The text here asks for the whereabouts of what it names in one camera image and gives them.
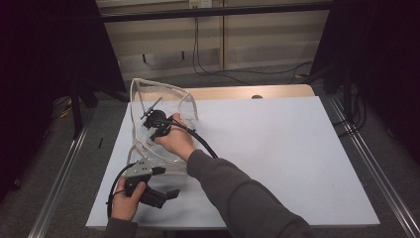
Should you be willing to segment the clear plastic bag beige trim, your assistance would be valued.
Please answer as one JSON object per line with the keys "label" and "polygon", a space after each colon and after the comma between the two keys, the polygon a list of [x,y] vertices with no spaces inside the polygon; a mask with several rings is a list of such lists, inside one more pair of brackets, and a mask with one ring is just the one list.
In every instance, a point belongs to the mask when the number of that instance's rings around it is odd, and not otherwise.
{"label": "clear plastic bag beige trim", "polygon": [[144,120],[141,117],[161,97],[161,101],[156,106],[157,110],[162,110],[167,118],[174,113],[179,113],[181,121],[189,128],[194,129],[198,122],[194,97],[183,88],[142,78],[132,80],[130,91],[133,149],[136,151],[136,154],[131,157],[131,161],[146,158],[153,167],[166,168],[168,174],[185,174],[186,163],[150,139],[150,135],[156,128],[147,129],[143,125]]}

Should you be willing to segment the white table sheet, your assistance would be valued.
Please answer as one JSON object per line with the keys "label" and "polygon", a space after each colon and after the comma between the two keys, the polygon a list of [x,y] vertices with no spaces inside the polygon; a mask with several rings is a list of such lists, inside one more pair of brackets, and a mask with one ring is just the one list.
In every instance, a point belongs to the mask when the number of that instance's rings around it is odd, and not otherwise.
{"label": "white table sheet", "polygon": [[[266,186],[312,226],[380,224],[317,96],[197,100],[196,130],[216,154]],[[111,184],[127,163],[133,123],[127,106],[119,135],[86,226],[104,230]],[[162,230],[224,229],[199,182],[181,172],[153,177],[160,191],[180,188],[162,209],[140,205],[139,226]]]}

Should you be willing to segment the black metal stand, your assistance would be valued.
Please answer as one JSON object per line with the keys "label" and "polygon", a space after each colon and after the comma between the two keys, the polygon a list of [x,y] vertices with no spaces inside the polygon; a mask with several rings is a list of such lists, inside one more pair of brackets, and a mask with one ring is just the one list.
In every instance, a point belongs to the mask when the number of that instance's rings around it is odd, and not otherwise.
{"label": "black metal stand", "polygon": [[348,65],[345,65],[345,79],[344,79],[344,112],[347,118],[352,115],[352,81],[351,73]]}
{"label": "black metal stand", "polygon": [[93,82],[88,79],[75,79],[71,84],[70,99],[74,123],[73,138],[76,139],[83,129],[80,102],[83,102],[87,108],[96,107],[98,104]]}

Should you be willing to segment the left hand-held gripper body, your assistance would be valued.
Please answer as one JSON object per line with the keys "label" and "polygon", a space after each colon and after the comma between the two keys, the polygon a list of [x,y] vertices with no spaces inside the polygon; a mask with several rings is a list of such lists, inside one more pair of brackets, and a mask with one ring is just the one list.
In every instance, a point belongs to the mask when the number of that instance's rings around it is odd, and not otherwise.
{"label": "left hand-held gripper body", "polygon": [[[131,196],[136,186],[142,181],[147,184],[152,175],[152,167],[147,159],[141,159],[133,163],[125,172],[125,193]],[[146,185],[146,189],[141,197],[140,203],[151,207],[162,208],[166,202],[166,194]]]}

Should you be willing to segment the person's right hand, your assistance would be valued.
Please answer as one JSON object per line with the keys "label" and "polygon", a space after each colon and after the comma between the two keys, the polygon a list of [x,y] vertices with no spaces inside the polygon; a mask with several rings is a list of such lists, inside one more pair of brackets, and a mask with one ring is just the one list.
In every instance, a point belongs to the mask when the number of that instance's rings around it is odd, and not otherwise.
{"label": "person's right hand", "polygon": [[157,137],[155,142],[185,162],[188,161],[190,155],[195,151],[195,146],[190,135],[176,125],[170,127],[170,131],[166,136]]}

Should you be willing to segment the white wall socket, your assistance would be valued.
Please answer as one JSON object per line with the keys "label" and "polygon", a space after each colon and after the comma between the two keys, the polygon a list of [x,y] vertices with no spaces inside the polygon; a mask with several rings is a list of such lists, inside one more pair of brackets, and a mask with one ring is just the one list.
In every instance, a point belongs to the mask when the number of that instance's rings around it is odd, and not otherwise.
{"label": "white wall socket", "polygon": [[190,9],[211,8],[212,0],[188,0]]}

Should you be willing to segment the person's left hand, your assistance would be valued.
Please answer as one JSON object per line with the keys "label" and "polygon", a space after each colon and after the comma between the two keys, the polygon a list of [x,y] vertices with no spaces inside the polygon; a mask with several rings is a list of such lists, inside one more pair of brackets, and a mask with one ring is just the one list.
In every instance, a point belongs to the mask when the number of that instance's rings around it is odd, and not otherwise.
{"label": "person's left hand", "polygon": [[112,201],[113,208],[111,217],[120,220],[132,221],[137,213],[139,202],[146,189],[146,184],[141,181],[136,186],[132,195],[127,196],[124,191],[125,181],[126,180],[124,178],[120,178],[118,180],[116,192],[114,193]]}

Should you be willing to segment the aluminium floor rail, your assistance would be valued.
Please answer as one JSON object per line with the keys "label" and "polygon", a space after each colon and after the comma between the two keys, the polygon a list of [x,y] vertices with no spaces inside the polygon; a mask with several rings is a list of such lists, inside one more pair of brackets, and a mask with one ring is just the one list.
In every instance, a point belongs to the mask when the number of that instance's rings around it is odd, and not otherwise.
{"label": "aluminium floor rail", "polygon": [[359,130],[346,119],[344,114],[344,106],[342,103],[336,97],[331,98],[330,103],[333,106],[337,116],[341,120],[344,120],[346,135],[350,136],[353,144],[356,146],[360,156],[367,166],[367,169],[375,180],[378,188],[381,190],[385,200],[390,206],[390,209],[403,228],[407,237],[420,238],[420,226],[417,224],[411,211],[408,209],[405,202],[399,196],[383,172]]}
{"label": "aluminium floor rail", "polygon": [[27,238],[45,238],[45,235],[53,219],[55,210],[58,206],[60,197],[64,191],[67,179],[71,173],[73,164],[84,142],[87,130],[88,126],[84,126],[72,141],[71,146],[66,154],[65,160],[49,192],[49,195],[44,202],[44,205],[39,212],[38,217],[32,226],[32,229]]}

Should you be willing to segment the black horizontal bar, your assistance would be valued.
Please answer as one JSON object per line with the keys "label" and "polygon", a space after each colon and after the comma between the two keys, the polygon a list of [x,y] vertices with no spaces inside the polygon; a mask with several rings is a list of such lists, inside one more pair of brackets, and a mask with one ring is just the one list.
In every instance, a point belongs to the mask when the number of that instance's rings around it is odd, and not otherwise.
{"label": "black horizontal bar", "polygon": [[275,5],[263,5],[263,6],[218,7],[218,8],[195,9],[195,10],[170,10],[170,11],[127,13],[127,14],[104,14],[98,17],[97,20],[102,23],[116,23],[116,22],[168,20],[168,19],[198,18],[198,17],[219,17],[219,16],[234,16],[234,15],[323,11],[323,10],[330,10],[334,5],[335,3],[333,1],[327,1],[327,2],[295,3],[295,4],[275,4]]}

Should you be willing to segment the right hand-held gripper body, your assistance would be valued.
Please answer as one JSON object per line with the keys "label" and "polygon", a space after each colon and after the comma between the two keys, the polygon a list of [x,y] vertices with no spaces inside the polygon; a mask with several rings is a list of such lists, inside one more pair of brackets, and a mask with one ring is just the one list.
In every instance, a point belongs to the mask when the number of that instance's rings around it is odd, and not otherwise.
{"label": "right hand-held gripper body", "polygon": [[143,114],[141,119],[144,120],[143,125],[147,129],[151,128],[165,128],[169,126],[169,120],[162,110],[157,110],[156,106],[161,101],[161,97],[152,104]]}

